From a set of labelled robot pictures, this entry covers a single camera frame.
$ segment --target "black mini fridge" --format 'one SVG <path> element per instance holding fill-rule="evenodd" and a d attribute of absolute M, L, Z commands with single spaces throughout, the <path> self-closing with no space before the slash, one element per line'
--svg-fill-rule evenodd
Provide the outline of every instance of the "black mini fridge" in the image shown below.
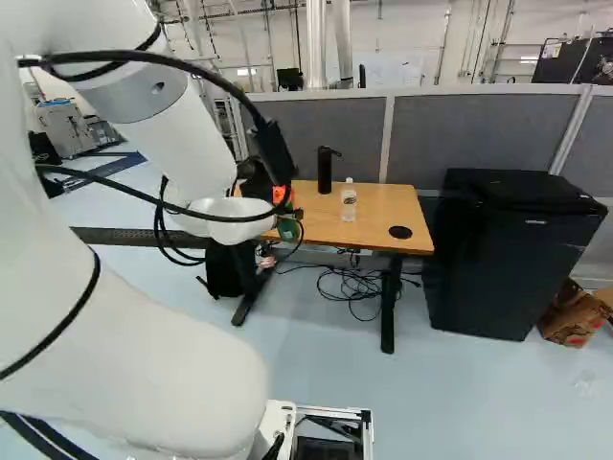
<path fill-rule="evenodd" d="M 542 316 L 607 209 L 560 176 L 451 169 L 424 275 L 432 327 L 521 341 Z"/>

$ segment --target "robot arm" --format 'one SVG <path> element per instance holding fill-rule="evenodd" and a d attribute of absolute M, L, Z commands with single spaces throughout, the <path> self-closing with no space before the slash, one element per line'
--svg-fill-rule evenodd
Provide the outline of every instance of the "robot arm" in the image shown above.
<path fill-rule="evenodd" d="M 48 2 L 29 0 L 40 11 Z M 161 26 L 145 0 L 62 1 L 48 11 L 51 28 L 42 28 L 37 47 L 28 53 L 62 53 L 99 49 L 137 49 L 171 55 Z M 12 41 L 21 35 L 13 30 Z M 32 39 L 25 39 L 35 46 Z M 55 66 L 98 113 L 133 142 L 170 180 L 168 199 L 204 214 L 247 217 L 272 206 L 253 198 L 226 198 L 236 179 L 234 158 L 185 72 L 148 62 L 79 63 Z M 223 244 L 254 238 L 275 224 L 274 217 L 244 223 L 175 218 L 190 233 Z"/>
<path fill-rule="evenodd" d="M 143 43 L 161 53 L 167 44 L 154 35 L 153 16 L 144 0 L 22 0 L 7 8 L 0 34 L 0 409 L 85 427 L 148 451 L 246 458 L 265 409 L 261 359 L 247 344 L 165 308 L 95 263 L 87 246 L 54 217 L 32 165 L 24 120 L 16 115 L 22 98 L 15 56 Z M 70 77 L 99 67 L 55 70 Z M 130 62 L 72 84 L 180 184 L 176 202 L 190 201 L 212 215 L 270 209 L 260 200 L 252 206 L 221 197 L 234 181 L 235 164 L 186 78 Z M 236 225 L 244 226 L 234 238 L 246 239 L 261 231 L 263 221 Z M 223 226 L 210 228 L 222 242 Z M 93 280 L 78 316 L 40 350 Z"/>

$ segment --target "overhead light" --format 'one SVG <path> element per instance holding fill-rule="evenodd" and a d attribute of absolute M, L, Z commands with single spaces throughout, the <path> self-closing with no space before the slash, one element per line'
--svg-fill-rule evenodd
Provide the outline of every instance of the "overhead light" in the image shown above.
<path fill-rule="evenodd" d="M 522 56 L 519 59 L 520 64 L 536 64 L 538 62 L 538 56 Z"/>
<path fill-rule="evenodd" d="M 252 67 L 251 68 L 251 75 L 256 75 L 257 73 L 258 73 L 258 71 Z M 239 77 L 246 77 L 247 75 L 249 75 L 249 69 L 246 68 L 246 67 L 244 67 L 242 69 L 237 69 L 237 75 Z"/>

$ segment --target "black tumbler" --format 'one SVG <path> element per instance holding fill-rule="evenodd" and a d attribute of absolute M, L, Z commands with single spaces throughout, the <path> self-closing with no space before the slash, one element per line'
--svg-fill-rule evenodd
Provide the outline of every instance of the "black tumbler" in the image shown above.
<path fill-rule="evenodd" d="M 328 146 L 317 148 L 317 192 L 327 195 L 332 191 L 332 156 L 341 156 L 339 151 Z"/>

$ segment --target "water bottle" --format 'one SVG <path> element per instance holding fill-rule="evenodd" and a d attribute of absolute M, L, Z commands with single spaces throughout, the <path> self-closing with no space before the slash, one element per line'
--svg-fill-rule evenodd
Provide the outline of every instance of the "water bottle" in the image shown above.
<path fill-rule="evenodd" d="M 353 179 L 345 179 L 343 190 L 341 191 L 341 220 L 344 222 L 354 222 L 357 211 L 357 192 L 353 186 Z"/>

